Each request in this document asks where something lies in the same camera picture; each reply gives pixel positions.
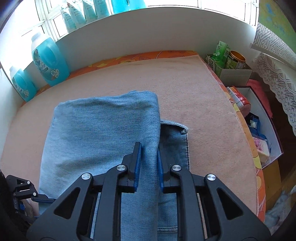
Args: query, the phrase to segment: silver screw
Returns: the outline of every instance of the silver screw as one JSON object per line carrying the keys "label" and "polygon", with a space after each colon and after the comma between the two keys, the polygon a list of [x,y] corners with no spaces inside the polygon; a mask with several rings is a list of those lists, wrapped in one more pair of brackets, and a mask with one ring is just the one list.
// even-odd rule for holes
{"label": "silver screw", "polygon": [[216,176],[214,174],[208,174],[207,179],[210,180],[210,181],[213,181],[213,180],[216,179]]}
{"label": "silver screw", "polygon": [[174,171],[180,171],[181,170],[181,166],[179,166],[179,165],[173,165],[172,169]]}
{"label": "silver screw", "polygon": [[82,178],[83,180],[88,180],[88,179],[91,178],[91,175],[90,175],[89,173],[84,173],[84,174],[82,174],[81,178]]}
{"label": "silver screw", "polygon": [[125,165],[118,165],[118,166],[116,167],[116,169],[117,169],[118,171],[124,171],[124,170],[126,169],[126,167],[125,167]]}

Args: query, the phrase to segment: blue denim fabric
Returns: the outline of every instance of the blue denim fabric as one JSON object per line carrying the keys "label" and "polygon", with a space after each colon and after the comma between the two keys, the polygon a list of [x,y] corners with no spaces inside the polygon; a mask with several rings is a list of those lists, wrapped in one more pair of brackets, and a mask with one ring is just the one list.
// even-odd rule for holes
{"label": "blue denim fabric", "polygon": [[[58,198],[81,174],[98,175],[120,164],[136,141],[142,143],[139,187],[122,194],[121,240],[177,240],[176,198],[160,193],[157,149],[161,141],[188,167],[187,128],[160,121],[152,92],[60,103],[44,145],[39,192]],[[40,213],[47,207],[39,204]]]}

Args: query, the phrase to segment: orange floral fabric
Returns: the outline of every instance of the orange floral fabric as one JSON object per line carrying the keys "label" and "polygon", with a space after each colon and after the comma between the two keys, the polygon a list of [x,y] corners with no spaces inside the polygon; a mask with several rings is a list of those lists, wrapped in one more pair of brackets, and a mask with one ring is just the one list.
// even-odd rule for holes
{"label": "orange floral fabric", "polygon": [[[67,78],[67,80],[72,79],[76,76],[86,74],[98,69],[106,68],[109,66],[114,66],[118,64],[125,64],[129,62],[134,62],[134,61],[141,61],[141,60],[148,60],[148,59],[157,59],[157,58],[177,58],[177,57],[188,57],[188,56],[193,56],[193,55],[198,55],[198,53],[194,51],[186,51],[186,50],[172,50],[172,51],[157,51],[157,52],[149,52],[149,53],[140,53],[140,54],[133,54],[133,55],[127,55],[127,56],[122,56],[118,58],[112,58],[108,60],[102,60],[97,63],[94,63],[90,66],[78,69],[70,74],[70,76]],[[259,159],[259,155],[254,143],[254,140],[251,136],[250,130],[247,126],[247,123],[242,116],[241,112],[239,111],[239,108],[237,105],[234,103],[233,99],[229,95],[226,87],[224,84],[221,82],[221,80],[218,78],[218,76],[213,72],[213,70],[207,65],[209,71],[211,72],[212,76],[216,79],[222,90],[225,92],[226,96],[230,100],[233,108],[236,111],[236,114],[238,116],[238,119],[241,122],[242,128],[244,130],[244,133],[247,137],[247,141],[249,143],[252,155],[253,155],[253,160],[254,160],[254,165],[256,169],[256,178],[257,178],[257,187],[258,187],[258,198],[257,198],[257,217],[263,222],[265,219],[265,208],[266,208],[266,196],[265,196],[265,184],[264,184],[264,178],[263,178],[263,171]],[[47,89],[50,88],[50,85],[46,85],[42,87],[40,90],[38,90],[36,95],[41,94],[42,92],[46,91]]]}

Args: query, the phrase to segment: open tin can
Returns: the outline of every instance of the open tin can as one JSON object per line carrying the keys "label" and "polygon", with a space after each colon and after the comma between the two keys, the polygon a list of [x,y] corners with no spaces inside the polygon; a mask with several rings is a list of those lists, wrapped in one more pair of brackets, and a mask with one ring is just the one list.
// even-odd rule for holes
{"label": "open tin can", "polygon": [[231,50],[225,64],[226,69],[243,69],[246,59],[240,53]]}

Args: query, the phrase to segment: red cloth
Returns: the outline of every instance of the red cloth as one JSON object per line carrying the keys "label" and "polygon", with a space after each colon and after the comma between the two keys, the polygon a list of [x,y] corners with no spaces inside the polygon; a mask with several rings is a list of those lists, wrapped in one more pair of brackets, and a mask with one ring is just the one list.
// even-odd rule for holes
{"label": "red cloth", "polygon": [[270,118],[272,118],[272,111],[270,108],[270,104],[269,104],[267,95],[265,94],[265,92],[261,87],[260,82],[257,80],[249,79],[247,85],[252,87],[252,89],[258,96],[259,100],[261,101],[262,105],[266,109],[267,114],[269,115]]}

